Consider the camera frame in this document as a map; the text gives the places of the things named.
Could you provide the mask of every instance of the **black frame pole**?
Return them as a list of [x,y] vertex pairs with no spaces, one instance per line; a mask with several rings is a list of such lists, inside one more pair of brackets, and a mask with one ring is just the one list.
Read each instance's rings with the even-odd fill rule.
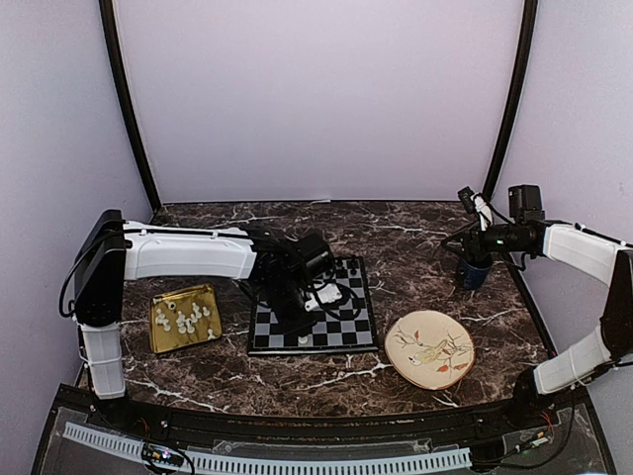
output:
[[518,110],[518,103],[521,98],[521,91],[523,90],[527,61],[530,56],[534,25],[536,24],[537,7],[538,0],[525,0],[523,4],[523,20],[521,21],[521,31],[519,33],[518,46],[516,47],[514,70],[512,71],[512,79],[510,80],[510,87],[507,93],[505,110],[503,111],[503,118],[501,119],[501,126],[498,131],[497,144],[495,145],[495,151],[493,152],[493,158],[482,192],[488,200],[493,198],[493,194],[497,188],[498,177],[503,167],[503,159],[505,158],[510,136],[512,135],[516,111]]
[[117,22],[115,19],[115,11],[113,0],[99,0],[101,9],[101,22],[103,23],[103,34],[106,39],[106,47],[108,48],[108,57],[110,58],[110,67],[112,68],[112,76],[115,80],[117,95],[119,96],[119,106],[123,114],[123,120],[126,124],[130,145],[135,156],[136,167],[145,189],[145,194],[149,200],[149,205],[155,213],[162,206],[158,197],[156,183],[151,176],[149,162],[145,149],[142,146],[140,138],[140,130],[136,122],[135,110],[132,105],[132,96],[126,79],[126,70],[123,65],[123,55],[121,54],[121,45],[119,44],[119,35],[117,33]]

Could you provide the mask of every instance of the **purple wall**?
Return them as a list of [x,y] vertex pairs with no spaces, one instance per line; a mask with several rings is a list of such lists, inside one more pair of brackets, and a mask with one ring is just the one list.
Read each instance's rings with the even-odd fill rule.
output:
[[0,5],[0,470],[29,473],[60,382],[79,368],[61,282],[99,214],[149,208],[95,0]]
[[[547,217],[633,241],[633,3],[541,2],[524,94],[496,203],[541,186]],[[529,288],[559,350],[601,316],[607,290],[563,264],[533,261]],[[590,392],[619,473],[633,467],[633,371]]]
[[165,202],[452,200],[484,182],[521,0],[117,4]]

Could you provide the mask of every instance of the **blue cup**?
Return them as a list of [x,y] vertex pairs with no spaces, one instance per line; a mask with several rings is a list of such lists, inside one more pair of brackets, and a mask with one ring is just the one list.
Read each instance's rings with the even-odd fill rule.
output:
[[479,262],[466,262],[460,257],[455,270],[455,279],[464,289],[477,290],[484,285],[492,266],[493,258],[490,255]]

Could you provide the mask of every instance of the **white cable tray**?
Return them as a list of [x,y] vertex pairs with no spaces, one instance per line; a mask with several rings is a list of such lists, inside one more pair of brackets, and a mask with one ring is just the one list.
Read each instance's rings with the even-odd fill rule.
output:
[[[143,442],[125,435],[66,423],[63,436],[102,452],[143,463],[140,458]],[[266,460],[228,457],[197,450],[185,450],[197,474],[209,475],[418,475],[445,472],[472,466],[470,449],[459,448],[436,453],[366,460]],[[157,466],[171,468],[159,462]],[[189,473],[187,462],[180,472]]]

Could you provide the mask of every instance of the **round plate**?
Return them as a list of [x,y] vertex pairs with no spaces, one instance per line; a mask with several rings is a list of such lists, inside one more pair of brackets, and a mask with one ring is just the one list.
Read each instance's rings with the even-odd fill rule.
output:
[[409,382],[423,389],[446,389],[475,362],[471,336],[439,312],[413,312],[399,319],[385,338],[387,356]]

